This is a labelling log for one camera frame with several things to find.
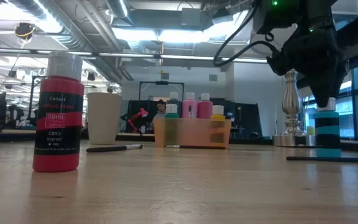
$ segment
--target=pink paint bottle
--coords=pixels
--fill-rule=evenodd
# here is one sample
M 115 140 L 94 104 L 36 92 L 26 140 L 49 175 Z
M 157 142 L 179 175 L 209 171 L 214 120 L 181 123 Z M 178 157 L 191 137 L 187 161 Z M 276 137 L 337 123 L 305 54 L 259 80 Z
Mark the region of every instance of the pink paint bottle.
M 201 101 L 197 105 L 197 118 L 211 119 L 214 104 L 209 100 L 209 93 L 201 94 Z
M 194 93 L 186 93 L 186 100 L 182 103 L 182 118 L 197 118 L 197 104 Z

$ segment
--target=person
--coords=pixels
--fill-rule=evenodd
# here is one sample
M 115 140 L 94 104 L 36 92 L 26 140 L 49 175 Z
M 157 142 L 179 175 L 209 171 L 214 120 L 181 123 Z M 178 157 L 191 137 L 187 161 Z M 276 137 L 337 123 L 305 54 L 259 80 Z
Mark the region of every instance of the person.
M 154 129 L 154 119 L 155 118 L 164 118 L 165 117 L 165 102 L 159 100 L 157 102 L 157 114 L 154 116 L 153 121 L 150 124 L 150 128 Z

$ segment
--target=paper cup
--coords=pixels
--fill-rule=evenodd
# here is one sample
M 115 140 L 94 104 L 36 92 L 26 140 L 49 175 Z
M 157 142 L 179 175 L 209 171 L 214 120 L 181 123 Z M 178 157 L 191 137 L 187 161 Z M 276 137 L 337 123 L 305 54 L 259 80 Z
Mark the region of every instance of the paper cup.
M 88 132 L 91 144 L 114 144 L 121 100 L 121 96 L 114 93 L 88 94 Z

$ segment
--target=metal candlestick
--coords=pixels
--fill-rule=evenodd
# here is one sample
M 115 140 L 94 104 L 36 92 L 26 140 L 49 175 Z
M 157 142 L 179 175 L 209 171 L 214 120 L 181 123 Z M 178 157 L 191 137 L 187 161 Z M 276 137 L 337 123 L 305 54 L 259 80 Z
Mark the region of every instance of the metal candlestick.
M 301 112 L 302 100 L 296 87 L 298 73 L 291 70 L 285 74 L 285 90 L 283 99 L 283 111 L 287 116 L 285 125 L 287 129 L 281 135 L 273 137 L 274 146 L 305 147 L 315 146 L 316 137 L 304 134 L 299 128 L 299 113 Z

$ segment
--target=paint bottle label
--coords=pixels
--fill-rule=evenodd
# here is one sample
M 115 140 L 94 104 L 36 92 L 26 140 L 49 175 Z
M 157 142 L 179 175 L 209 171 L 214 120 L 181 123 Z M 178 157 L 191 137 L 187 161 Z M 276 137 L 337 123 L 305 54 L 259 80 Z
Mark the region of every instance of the paint bottle label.
M 71 93 L 40 94 L 35 139 L 36 155 L 80 152 L 83 96 Z
M 193 105 L 189 105 L 189 118 L 195 118 L 195 107 Z
M 224 121 L 211 121 L 209 141 L 213 143 L 224 143 Z

